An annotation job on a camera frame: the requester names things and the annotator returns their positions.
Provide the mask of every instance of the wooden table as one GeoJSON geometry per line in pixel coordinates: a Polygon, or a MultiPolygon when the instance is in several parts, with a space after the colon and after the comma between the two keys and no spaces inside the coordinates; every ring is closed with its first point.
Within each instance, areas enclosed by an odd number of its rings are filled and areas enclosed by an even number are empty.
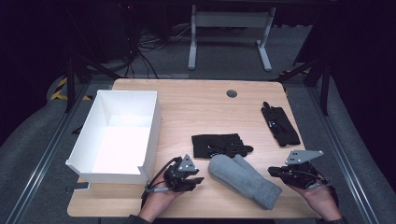
{"type": "MultiPolygon", "coordinates": [[[[246,160],[264,178],[283,191],[273,210],[263,210],[212,179],[208,160],[193,159],[200,172],[193,177],[205,180],[194,191],[177,198],[161,217],[210,218],[299,218],[318,217],[296,192],[271,177],[269,166],[285,165],[295,147],[279,147],[262,116],[262,102],[281,106],[297,129],[288,99],[276,82],[217,80],[118,79],[113,90],[157,91],[162,113],[155,173],[174,157],[193,155],[191,137],[196,134],[238,133],[245,145],[254,151],[246,160]],[[234,90],[237,96],[228,97],[234,90]]],[[[89,189],[75,190],[67,212],[72,217],[127,217],[140,210],[142,185],[91,184],[89,189]]]]}

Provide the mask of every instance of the black sleeve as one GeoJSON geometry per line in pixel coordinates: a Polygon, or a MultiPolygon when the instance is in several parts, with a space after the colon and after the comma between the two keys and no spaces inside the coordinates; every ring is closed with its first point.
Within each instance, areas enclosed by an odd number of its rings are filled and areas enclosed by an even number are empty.
{"type": "Polygon", "coordinates": [[[318,224],[348,224],[345,217],[335,220],[335,221],[324,221],[323,219],[317,220],[318,224]]]}
{"type": "Polygon", "coordinates": [[[141,217],[130,215],[124,224],[151,224],[151,222],[148,222],[141,217]]]}

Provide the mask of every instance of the dark background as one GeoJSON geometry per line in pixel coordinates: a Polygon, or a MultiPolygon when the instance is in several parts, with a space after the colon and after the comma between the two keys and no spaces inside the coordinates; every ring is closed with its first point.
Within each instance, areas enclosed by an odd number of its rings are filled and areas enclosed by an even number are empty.
{"type": "MultiPolygon", "coordinates": [[[[0,4],[2,145],[25,119],[46,104],[49,86],[64,74],[71,55],[87,55],[105,63],[124,58],[128,43],[117,4],[44,0],[0,4]]],[[[190,21],[190,6],[134,9],[141,24],[163,38],[169,35],[171,26],[190,21]]],[[[336,10],[281,7],[274,25],[315,24],[296,62],[306,63],[324,49],[332,50],[332,77],[343,102],[378,167],[395,189],[396,175],[389,168],[394,162],[392,140],[396,133],[394,15],[395,7],[385,3],[349,1],[336,10]]]]}

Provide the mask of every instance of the gray fabric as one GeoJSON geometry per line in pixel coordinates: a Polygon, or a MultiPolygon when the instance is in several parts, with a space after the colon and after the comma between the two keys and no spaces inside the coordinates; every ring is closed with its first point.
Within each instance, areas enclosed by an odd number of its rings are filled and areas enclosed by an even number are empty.
{"type": "Polygon", "coordinates": [[[254,200],[264,209],[273,209],[282,189],[260,175],[244,158],[233,159],[225,155],[214,156],[209,173],[222,184],[254,200]]]}

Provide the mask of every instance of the hand-mounted device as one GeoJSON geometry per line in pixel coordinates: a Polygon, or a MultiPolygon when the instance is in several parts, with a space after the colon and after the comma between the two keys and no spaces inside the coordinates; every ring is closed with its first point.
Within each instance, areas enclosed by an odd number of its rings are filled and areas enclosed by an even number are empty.
{"type": "Polygon", "coordinates": [[[188,154],[186,154],[184,159],[181,159],[181,157],[173,158],[168,163],[166,163],[161,171],[156,174],[155,177],[145,186],[145,191],[142,195],[142,207],[151,192],[164,192],[168,190],[172,190],[174,192],[192,191],[195,189],[197,184],[201,184],[204,178],[197,177],[194,179],[187,179],[187,177],[190,175],[196,175],[198,172],[199,170],[195,167],[191,157],[188,154]],[[163,171],[163,182],[166,184],[166,187],[156,188],[158,184],[163,183],[159,182],[154,185],[155,180],[163,171]]]}
{"type": "Polygon", "coordinates": [[[329,187],[332,184],[330,178],[324,177],[309,162],[322,155],[322,151],[292,150],[285,161],[287,166],[271,166],[268,172],[273,177],[281,178],[283,183],[300,189],[312,189],[320,185],[329,187]]]}

